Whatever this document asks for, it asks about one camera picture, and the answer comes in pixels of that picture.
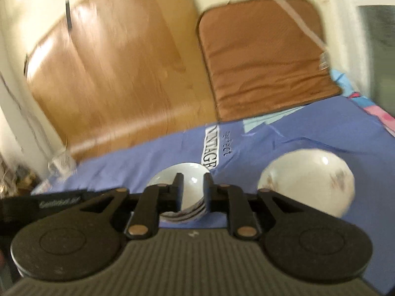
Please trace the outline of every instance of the metal rivet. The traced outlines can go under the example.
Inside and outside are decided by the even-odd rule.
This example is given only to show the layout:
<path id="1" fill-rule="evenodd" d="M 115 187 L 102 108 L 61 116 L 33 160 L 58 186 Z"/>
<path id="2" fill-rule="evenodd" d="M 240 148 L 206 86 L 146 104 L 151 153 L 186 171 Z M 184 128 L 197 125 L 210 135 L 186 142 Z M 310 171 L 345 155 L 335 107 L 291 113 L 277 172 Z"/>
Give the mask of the metal rivet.
<path id="1" fill-rule="evenodd" d="M 144 225 L 133 225 L 129 227 L 128 232 L 133 236 L 141 236 L 148 232 L 148 228 Z"/>
<path id="2" fill-rule="evenodd" d="M 254 227 L 243 226 L 237 230 L 237 234 L 242 237 L 254 237 L 257 231 Z"/>

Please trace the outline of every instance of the ribbed gray surface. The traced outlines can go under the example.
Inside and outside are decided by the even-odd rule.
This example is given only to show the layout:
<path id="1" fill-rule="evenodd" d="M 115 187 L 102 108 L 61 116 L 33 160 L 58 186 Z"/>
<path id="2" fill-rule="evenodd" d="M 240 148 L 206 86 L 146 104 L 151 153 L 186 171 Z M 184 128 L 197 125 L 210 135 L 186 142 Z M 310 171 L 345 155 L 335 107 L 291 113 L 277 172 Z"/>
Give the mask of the ribbed gray surface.
<path id="1" fill-rule="evenodd" d="M 288 277 L 255 243 L 226 229 L 161 229 L 150 240 L 131 241 L 104 271 L 79 281 L 47 283 L 25 278 L 6 296 L 373 296 L 360 279 L 313 285 Z"/>

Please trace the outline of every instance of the pink fabric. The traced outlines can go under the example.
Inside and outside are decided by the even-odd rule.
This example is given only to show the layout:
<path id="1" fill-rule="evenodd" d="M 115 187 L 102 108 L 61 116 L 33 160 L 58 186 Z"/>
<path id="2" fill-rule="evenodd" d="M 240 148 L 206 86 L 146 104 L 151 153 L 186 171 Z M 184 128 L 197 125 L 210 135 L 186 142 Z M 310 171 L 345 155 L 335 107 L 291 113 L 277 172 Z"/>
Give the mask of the pink fabric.
<path id="1" fill-rule="evenodd" d="M 364 108 L 367 113 L 377 116 L 381 123 L 385 125 L 388 129 L 395 131 L 395 118 L 393 118 L 389 113 L 385 112 L 379 106 L 369 106 Z"/>

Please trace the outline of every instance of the circular pad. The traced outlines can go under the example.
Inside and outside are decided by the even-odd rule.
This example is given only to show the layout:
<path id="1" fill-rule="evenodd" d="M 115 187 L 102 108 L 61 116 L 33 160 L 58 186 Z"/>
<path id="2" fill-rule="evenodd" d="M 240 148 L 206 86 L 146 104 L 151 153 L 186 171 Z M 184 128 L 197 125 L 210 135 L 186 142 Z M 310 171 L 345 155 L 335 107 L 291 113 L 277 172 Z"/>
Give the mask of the circular pad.
<path id="1" fill-rule="evenodd" d="M 295 278 L 339 283 L 358 277 L 372 256 L 369 237 L 329 215 L 286 214 L 261 240 L 270 260 Z"/>
<path id="2" fill-rule="evenodd" d="M 120 249 L 120 236 L 98 213 L 66 212 L 36 221 L 17 233 L 11 244 L 24 276 L 70 281 L 108 266 Z"/>

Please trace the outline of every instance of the white wall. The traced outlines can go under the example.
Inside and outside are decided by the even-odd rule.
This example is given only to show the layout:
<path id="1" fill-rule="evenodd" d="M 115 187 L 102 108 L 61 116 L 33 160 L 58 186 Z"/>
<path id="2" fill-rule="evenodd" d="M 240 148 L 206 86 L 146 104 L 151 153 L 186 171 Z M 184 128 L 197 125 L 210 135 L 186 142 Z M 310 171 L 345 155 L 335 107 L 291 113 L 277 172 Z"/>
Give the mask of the white wall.
<path id="1" fill-rule="evenodd" d="M 65 18 L 66 0 L 0 0 L 1 30 L 11 67 L 19 81 L 23 65 L 40 39 Z M 70 0 L 70 6 L 79 0 Z"/>
<path id="2" fill-rule="evenodd" d="M 26 101 L 19 88 L 11 65 L 2 34 L 0 34 L 0 71 L 17 100 L 27 107 Z M 61 148 L 61 143 L 53 142 L 51 148 L 45 143 L 44 137 L 34 121 L 31 125 L 35 130 L 37 140 L 45 151 L 40 151 L 34 139 L 33 132 L 28 126 L 26 119 L 22 116 L 17 104 L 13 101 L 6 87 L 0 82 L 0 152 L 11 168 L 17 164 L 24 164 L 34 169 L 40 176 L 47 175 L 48 158 L 52 151 Z"/>

